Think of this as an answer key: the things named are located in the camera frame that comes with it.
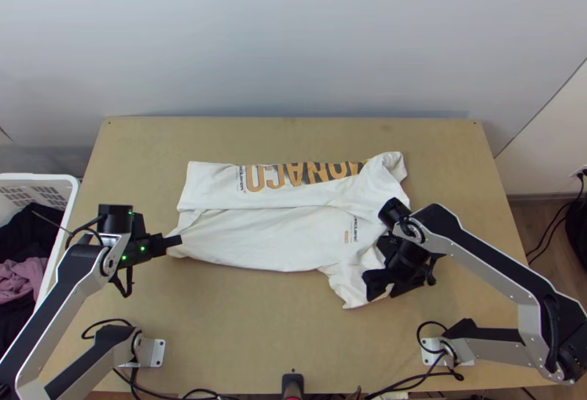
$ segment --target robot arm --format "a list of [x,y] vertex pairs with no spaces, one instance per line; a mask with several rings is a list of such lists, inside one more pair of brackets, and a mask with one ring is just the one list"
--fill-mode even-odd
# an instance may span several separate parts
[[[434,263],[446,256],[518,306],[517,329],[480,328],[472,319],[462,319],[441,337],[429,338],[427,346],[434,348],[431,343],[435,343],[448,353],[444,364],[452,367],[482,359],[534,367],[544,378],[563,385],[574,384],[587,371],[587,316],[579,302],[467,232],[459,219],[439,204],[411,214],[399,200],[392,199],[379,218],[391,231],[384,241],[387,247],[393,246],[391,253],[387,248],[386,264],[390,282],[400,285],[399,293],[421,286],[423,278],[434,284]],[[423,358],[425,362],[434,360],[426,352]]]
[[98,214],[102,245],[89,245],[91,236],[84,235],[67,249],[54,287],[0,360],[0,399],[83,399],[112,368],[161,366],[164,341],[145,338],[131,325],[106,325],[96,332],[94,346],[49,384],[43,386],[38,379],[88,296],[108,282],[121,289],[117,270],[162,256],[166,248],[181,243],[179,236],[146,233],[142,215],[131,206],[100,205]]

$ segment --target orange lettering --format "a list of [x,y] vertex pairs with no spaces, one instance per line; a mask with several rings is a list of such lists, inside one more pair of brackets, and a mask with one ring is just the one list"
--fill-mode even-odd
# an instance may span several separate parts
[[326,163],[308,163],[307,164],[307,176],[310,180],[310,184],[314,184],[316,182],[316,174],[320,180],[319,183],[324,181],[328,181],[328,172],[326,171]]
[[288,177],[291,185],[301,186],[302,176],[304,175],[303,163],[287,163],[285,167],[288,170]]
[[[268,172],[274,172],[273,166],[265,166],[265,170]],[[277,165],[277,184],[273,180],[267,180],[267,186],[271,189],[279,189],[281,186],[285,185],[285,173],[283,172],[283,165]]]
[[260,169],[260,166],[254,166],[254,168],[257,170],[258,182],[257,186],[253,186],[252,168],[252,165],[247,165],[247,189],[251,192],[259,192],[263,187],[265,187],[265,172],[262,169]]
[[359,161],[359,162],[349,161],[349,168],[351,170],[351,175],[356,175],[359,172],[361,172],[361,169],[363,166],[365,166],[365,163],[363,163],[362,161]]
[[346,163],[328,163],[328,172],[330,176],[335,180],[339,178],[345,178],[348,170],[346,169]]

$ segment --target white wall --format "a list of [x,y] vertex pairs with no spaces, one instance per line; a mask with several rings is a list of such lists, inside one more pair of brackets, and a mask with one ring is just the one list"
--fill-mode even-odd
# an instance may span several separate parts
[[587,165],[587,63],[495,163],[508,194],[579,191],[579,180],[569,176]]
[[0,123],[116,114],[482,119],[498,152],[587,56],[585,0],[0,0]]

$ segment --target wooden floor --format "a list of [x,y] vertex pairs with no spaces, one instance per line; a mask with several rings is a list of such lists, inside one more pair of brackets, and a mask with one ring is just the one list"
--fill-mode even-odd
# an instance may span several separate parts
[[[526,252],[533,249],[542,236],[544,229],[554,217],[564,200],[549,201],[517,201],[511,203],[511,211],[516,220],[519,236],[522,239]],[[564,227],[558,229],[553,236],[553,241],[548,251],[540,259],[532,264],[532,268],[549,279],[554,286],[575,299],[579,300],[584,307],[587,307],[587,272],[583,270],[575,254],[572,252],[569,242],[566,239]],[[587,377],[583,377],[574,387],[565,388],[561,386],[528,387],[536,400],[564,399],[583,400],[587,399]],[[444,392],[421,393],[414,395],[414,398],[423,399],[469,399],[471,395],[477,394],[489,400],[531,400],[522,389],[487,390],[477,392]],[[151,400],[153,397],[141,395],[143,400]],[[241,396],[243,400],[268,400],[274,396]],[[130,394],[125,393],[92,393],[87,400],[132,400]]]

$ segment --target white t-shirt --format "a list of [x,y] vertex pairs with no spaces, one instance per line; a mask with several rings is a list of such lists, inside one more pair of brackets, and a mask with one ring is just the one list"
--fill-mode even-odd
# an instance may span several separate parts
[[398,152],[341,163],[190,161],[169,234],[183,243],[167,252],[248,269],[318,269],[344,308],[359,307],[368,303],[362,273],[384,268],[374,244],[386,227],[377,214],[393,197],[409,206],[406,175]]

